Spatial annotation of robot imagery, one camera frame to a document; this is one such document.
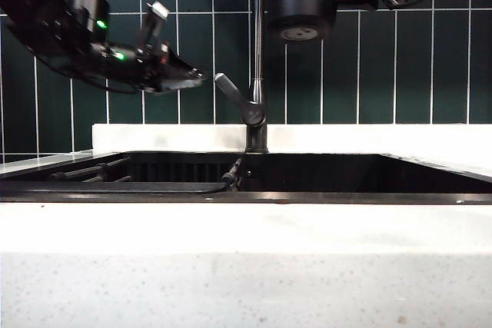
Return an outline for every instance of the tile wall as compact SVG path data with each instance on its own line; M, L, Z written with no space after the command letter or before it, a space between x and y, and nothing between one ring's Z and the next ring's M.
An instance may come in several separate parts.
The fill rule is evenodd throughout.
M109 1L109 38L135 43L145 3L154 0ZM172 12L163 37L174 50L209 75L225 72L245 91L250 0L159 1ZM94 123L240 122L210 79L165 96L128 96L56 75L9 33L7 17L0 19L0 161L90 148ZM327 41L287 46L267 37L265 49L271 123L492 123L492 0L340 10Z

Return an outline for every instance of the faucet spout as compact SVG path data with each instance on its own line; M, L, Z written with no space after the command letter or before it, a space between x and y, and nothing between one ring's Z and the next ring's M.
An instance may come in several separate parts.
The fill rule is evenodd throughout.
M267 98L263 81L264 0L254 0L254 78L250 85L251 100L263 106L262 124L248 126L246 152L267 153Z

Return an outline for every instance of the speckled countertop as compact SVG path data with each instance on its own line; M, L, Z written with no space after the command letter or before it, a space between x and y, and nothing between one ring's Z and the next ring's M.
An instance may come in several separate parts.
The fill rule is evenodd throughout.
M492 207L0 204L4 327L489 327Z

